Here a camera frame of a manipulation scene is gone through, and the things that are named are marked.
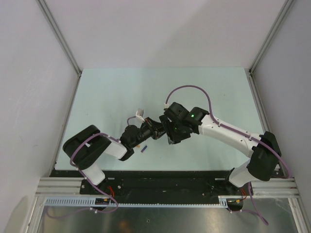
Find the black remote control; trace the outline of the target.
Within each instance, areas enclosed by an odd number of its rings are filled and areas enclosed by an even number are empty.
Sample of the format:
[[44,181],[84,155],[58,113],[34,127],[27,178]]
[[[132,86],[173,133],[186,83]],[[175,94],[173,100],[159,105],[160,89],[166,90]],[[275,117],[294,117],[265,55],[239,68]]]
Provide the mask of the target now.
[[173,128],[172,128],[173,124],[170,122],[170,120],[165,115],[161,115],[159,117],[159,119],[160,119],[160,121],[163,125],[163,128],[164,128],[164,131],[167,135],[169,145],[175,144],[175,142],[173,140]]

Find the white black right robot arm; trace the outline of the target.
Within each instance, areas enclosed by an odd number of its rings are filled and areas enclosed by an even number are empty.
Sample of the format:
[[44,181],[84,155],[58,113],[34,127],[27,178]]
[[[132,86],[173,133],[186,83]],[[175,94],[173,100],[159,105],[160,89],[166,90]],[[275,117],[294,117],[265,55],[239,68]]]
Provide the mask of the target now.
[[207,110],[194,107],[188,111],[173,102],[160,116],[169,144],[177,144],[195,133],[217,139],[244,154],[249,160],[230,170],[223,190],[230,195],[252,181],[269,181],[281,157],[276,137],[271,132],[247,133],[232,125],[212,118]]

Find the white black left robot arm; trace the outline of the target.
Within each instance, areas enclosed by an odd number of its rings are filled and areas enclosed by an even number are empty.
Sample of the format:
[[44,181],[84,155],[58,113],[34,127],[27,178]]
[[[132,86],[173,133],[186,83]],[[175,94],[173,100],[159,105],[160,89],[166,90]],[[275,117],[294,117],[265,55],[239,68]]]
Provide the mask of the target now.
[[70,164],[90,182],[90,188],[97,194],[107,190],[106,175],[97,165],[102,154],[125,161],[134,154],[134,148],[149,138],[157,140],[165,134],[162,123],[145,118],[140,127],[126,126],[119,139],[108,136],[95,125],[90,125],[63,144],[63,151],[70,158]]

